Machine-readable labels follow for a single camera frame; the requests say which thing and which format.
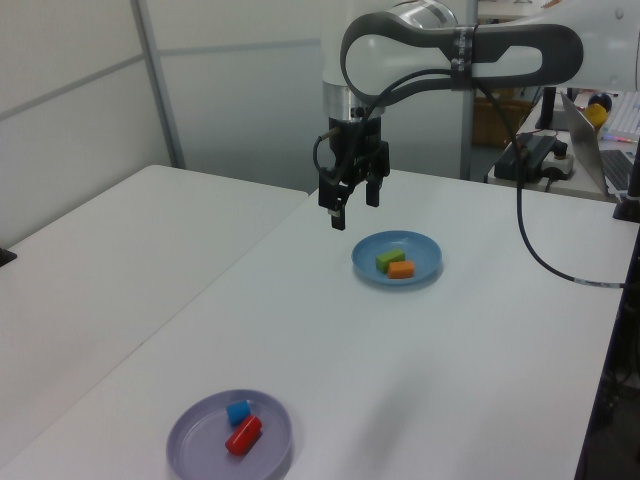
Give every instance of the blue plate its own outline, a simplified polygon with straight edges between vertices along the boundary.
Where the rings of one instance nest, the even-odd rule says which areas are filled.
[[[376,257],[381,253],[400,248],[416,269],[411,278],[391,280],[376,268]],[[416,232],[391,230],[371,235],[354,247],[351,253],[353,268],[365,280],[380,285],[414,285],[434,279],[442,265],[442,252],[436,242]]]

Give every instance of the orange block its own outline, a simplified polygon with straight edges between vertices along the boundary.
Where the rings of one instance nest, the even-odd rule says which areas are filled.
[[[415,265],[411,260],[391,262],[387,269],[387,277],[392,279],[411,278],[415,272]]]

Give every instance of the blue block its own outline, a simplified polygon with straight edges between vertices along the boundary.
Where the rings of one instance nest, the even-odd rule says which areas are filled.
[[[249,402],[242,400],[241,402],[232,403],[227,406],[227,415],[229,416],[229,422],[232,426],[240,425],[245,418],[251,415],[251,409],[249,408]]]

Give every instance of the white wall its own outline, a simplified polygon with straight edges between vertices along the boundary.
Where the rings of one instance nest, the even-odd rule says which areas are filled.
[[[141,3],[186,167],[315,190],[311,147],[327,130],[322,1]],[[460,22],[475,18],[475,0],[447,4]],[[389,108],[392,168],[460,177],[471,107],[469,94],[434,92]]]
[[[129,0],[0,0],[0,245],[167,148]]]

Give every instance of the plate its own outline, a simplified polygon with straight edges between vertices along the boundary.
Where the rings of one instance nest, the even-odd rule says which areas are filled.
[[[235,456],[224,445],[235,431],[226,406],[242,400],[262,431],[246,455]],[[182,480],[267,480],[287,459],[291,441],[291,420],[280,402],[256,390],[229,390],[182,414],[167,439],[167,460]]]
[[[392,280],[376,268],[376,257],[394,248],[400,248],[407,260],[415,265],[411,278]],[[442,265],[442,252],[436,242],[416,232],[391,230],[371,235],[353,248],[353,268],[365,280],[380,285],[414,285],[434,279]]]

